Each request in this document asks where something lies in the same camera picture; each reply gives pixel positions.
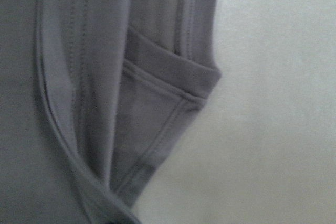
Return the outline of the dark brown t-shirt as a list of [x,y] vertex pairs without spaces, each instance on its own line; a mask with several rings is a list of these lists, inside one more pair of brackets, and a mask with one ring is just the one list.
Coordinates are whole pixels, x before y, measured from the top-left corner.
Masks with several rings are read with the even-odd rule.
[[1,223],[138,223],[220,79],[215,6],[1,0]]

